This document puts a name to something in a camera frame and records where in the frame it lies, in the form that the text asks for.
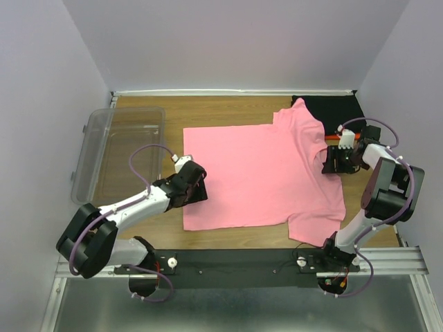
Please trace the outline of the pink t shirt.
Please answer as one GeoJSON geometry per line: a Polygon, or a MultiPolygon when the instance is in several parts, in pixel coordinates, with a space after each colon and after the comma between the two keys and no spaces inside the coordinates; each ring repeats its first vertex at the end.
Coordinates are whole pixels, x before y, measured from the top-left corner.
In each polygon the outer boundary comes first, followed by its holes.
{"type": "Polygon", "coordinates": [[[187,231],[286,223],[289,238],[321,246],[345,218],[341,179],[322,172],[323,124],[303,99],[270,124],[186,128],[183,150],[207,173],[208,198],[183,210],[187,231]]]}

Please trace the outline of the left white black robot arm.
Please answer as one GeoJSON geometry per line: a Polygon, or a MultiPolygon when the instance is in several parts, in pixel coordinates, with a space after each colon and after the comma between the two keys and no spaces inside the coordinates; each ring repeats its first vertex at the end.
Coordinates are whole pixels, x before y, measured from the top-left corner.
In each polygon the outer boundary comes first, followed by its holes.
{"type": "Polygon", "coordinates": [[[148,272],[154,263],[153,247],[140,237],[120,240],[118,234],[152,216],[208,198],[204,184],[207,172],[201,165],[185,156],[176,162],[175,170],[124,201],[102,207],[82,205],[56,244],[69,263],[70,273],[88,279],[106,266],[148,272]]]}

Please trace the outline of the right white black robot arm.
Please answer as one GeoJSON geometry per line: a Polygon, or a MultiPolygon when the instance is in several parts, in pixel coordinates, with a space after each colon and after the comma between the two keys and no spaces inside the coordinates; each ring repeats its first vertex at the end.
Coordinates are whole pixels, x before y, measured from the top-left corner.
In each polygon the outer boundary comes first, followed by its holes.
{"type": "Polygon", "coordinates": [[[381,129],[366,126],[359,139],[345,126],[337,128],[339,142],[327,148],[323,174],[354,174],[371,169],[372,175],[361,197],[359,213],[342,230],[324,242],[318,254],[320,266],[328,271],[350,267],[360,257],[358,250],[378,231],[406,222],[412,216],[424,180],[424,170],[394,154],[379,142],[381,129]]]}

